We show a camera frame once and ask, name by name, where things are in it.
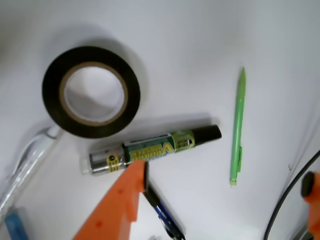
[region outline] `black marker cap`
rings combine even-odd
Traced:
[[[194,135],[195,146],[206,142],[217,140],[222,137],[221,131],[217,125],[203,126],[191,130]]]

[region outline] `orange plastic object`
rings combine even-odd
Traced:
[[[144,191],[145,161],[131,164],[106,193],[73,240],[128,240]]]
[[[309,172],[302,182],[302,196],[309,203],[308,231],[320,240],[320,174]]]

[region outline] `white background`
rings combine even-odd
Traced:
[[[63,134],[16,204],[29,238],[72,239],[121,174],[81,175],[79,157],[92,144],[218,124],[222,139],[152,162],[150,178],[187,240],[261,239],[293,174],[289,165],[301,168],[320,147],[319,10],[319,0],[2,0],[0,179],[30,137],[52,124],[41,86],[62,52],[107,48],[129,63],[141,90],[137,115],[118,134]],[[242,171],[230,188],[242,66]],[[289,239],[306,219],[299,188],[270,239]],[[169,239],[141,196],[130,239],[152,236]],[[9,239],[4,227],[0,239]]]

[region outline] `black electrical tape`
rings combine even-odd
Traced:
[[[121,110],[104,122],[82,119],[66,104],[67,80],[85,67],[105,68],[122,84],[124,103]],[[62,129],[79,137],[97,139],[118,133],[132,121],[139,108],[140,88],[134,71],[121,57],[103,48],[83,46],[66,51],[51,63],[44,75],[42,98],[49,115]]]

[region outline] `marker label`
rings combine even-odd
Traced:
[[[168,133],[144,140],[124,144],[129,162],[136,160],[155,160],[168,154],[190,149],[195,146],[195,138],[190,130]]]

